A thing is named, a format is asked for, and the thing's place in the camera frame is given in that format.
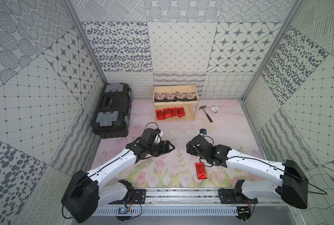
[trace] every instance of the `patterned wall panel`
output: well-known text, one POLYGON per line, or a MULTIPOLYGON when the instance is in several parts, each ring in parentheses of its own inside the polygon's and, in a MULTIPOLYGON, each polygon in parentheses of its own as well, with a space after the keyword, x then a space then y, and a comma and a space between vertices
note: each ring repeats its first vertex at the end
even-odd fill
POLYGON ((149 22, 154 72, 206 72, 216 23, 149 22))
POLYGON ((153 86, 152 72, 104 72, 109 83, 126 83, 135 98, 151 98, 153 86))
POLYGON ((223 0, 225 22, 283 22, 295 0, 223 0))
POLYGON ((66 191, 70 179, 67 174, 47 166, 14 224, 60 224, 63 219, 61 196, 66 191))
POLYGON ((49 163, 80 108, 40 55, 0 87, 0 141, 49 163))
POLYGON ((218 23, 209 72, 256 72, 281 23, 218 23))
POLYGON ((334 49, 334 0, 306 0, 292 26, 326 51, 334 49))
POLYGON ((72 22, 62 2, 8 0, 0 1, 7 13, 13 14, 20 22, 27 37, 32 40, 40 51, 44 51, 53 42, 72 28, 72 22))
POLYGON ((146 22, 84 22, 83 27, 103 71, 152 71, 146 22))
POLYGON ((286 113, 280 108, 259 131, 268 159, 285 162, 295 161, 303 171, 320 165, 300 133, 286 113))
POLYGON ((72 0, 80 21, 146 21, 143 0, 72 0))
POLYGON ((326 51, 290 27, 264 69, 262 77, 278 102, 283 105, 326 56, 326 51))
POLYGON ((281 107, 262 77, 258 77, 244 104, 257 132, 281 107))
POLYGON ((155 86, 195 84, 201 96, 205 73, 153 73, 155 86))
POLYGON ((90 125, 91 118, 81 108, 58 147, 50 166, 72 176, 78 170, 88 171, 101 138, 90 125))
POLYGON ((13 224, 47 164, 0 142, 0 224, 13 224))
POLYGON ((82 105, 98 73, 75 29, 62 35, 42 54, 82 105))
MULTIPOLYGON (((308 208, 302 210, 308 224, 334 224, 334 182, 326 170, 327 168, 319 166, 305 172, 311 184, 328 193, 328 195, 308 194, 308 208)), ((314 187, 310 187, 308 191, 319 192, 314 187)))
POLYGON ((223 0, 145 0, 147 21, 218 22, 223 0))
POLYGON ((40 51, 17 19, 0 1, 0 86, 39 55, 40 51))
POLYGON ((240 98, 253 75, 253 72, 207 73, 201 98, 240 98))
POLYGON ((334 160, 334 57, 327 56, 283 109, 322 163, 334 160))

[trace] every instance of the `wooden shelf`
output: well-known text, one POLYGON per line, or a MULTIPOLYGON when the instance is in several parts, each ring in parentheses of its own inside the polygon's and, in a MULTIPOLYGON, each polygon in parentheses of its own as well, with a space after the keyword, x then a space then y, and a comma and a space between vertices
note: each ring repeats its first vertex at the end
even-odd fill
POLYGON ((160 121, 179 121, 179 120, 195 120, 197 109, 199 105, 199 97, 195 101, 168 101, 168 102, 154 102, 154 93, 174 93, 174 92, 195 92, 197 94, 196 85, 176 85, 176 86, 154 86, 153 87, 153 107, 154 110, 162 110, 164 108, 183 107, 186 115, 182 117, 174 116, 167 119, 157 119, 155 113, 156 122, 160 121), (196 109, 193 111, 193 104, 196 104, 196 109))

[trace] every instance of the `black toolbox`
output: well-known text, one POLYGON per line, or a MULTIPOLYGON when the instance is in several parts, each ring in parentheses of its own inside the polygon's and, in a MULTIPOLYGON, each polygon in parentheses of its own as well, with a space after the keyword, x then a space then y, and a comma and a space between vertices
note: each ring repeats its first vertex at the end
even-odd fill
POLYGON ((111 83, 101 94, 91 120, 93 133, 101 138, 127 137, 132 107, 132 90, 126 83, 111 83))

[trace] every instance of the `gray toolbox clasp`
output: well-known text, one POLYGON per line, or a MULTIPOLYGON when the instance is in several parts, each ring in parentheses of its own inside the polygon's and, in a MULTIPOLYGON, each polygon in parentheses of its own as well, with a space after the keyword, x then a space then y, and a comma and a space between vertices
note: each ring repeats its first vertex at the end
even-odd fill
POLYGON ((96 123, 100 123, 100 126, 112 126, 112 122, 117 121, 118 111, 114 112, 99 112, 97 115, 96 123))

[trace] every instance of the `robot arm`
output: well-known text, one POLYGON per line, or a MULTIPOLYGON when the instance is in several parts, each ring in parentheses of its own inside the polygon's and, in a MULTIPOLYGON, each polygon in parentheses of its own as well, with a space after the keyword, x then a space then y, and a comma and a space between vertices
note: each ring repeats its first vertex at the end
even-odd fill
POLYGON ((171 152, 175 147, 169 141, 162 141, 160 129, 147 128, 141 137, 126 145, 126 148, 105 164, 88 172, 76 172, 61 199, 62 213, 65 207, 78 223, 84 222, 99 207, 113 201, 129 202, 133 186, 120 180, 117 184, 105 187, 116 175, 146 155, 157 157, 171 152))
POLYGON ((201 129, 200 134, 187 144, 187 153, 199 156, 214 166, 244 170, 268 180, 238 180, 233 191, 234 197, 281 198, 296 208, 307 208, 308 179, 294 161, 287 160, 286 163, 281 163, 259 159, 225 145, 213 146, 205 137, 206 130, 201 129))

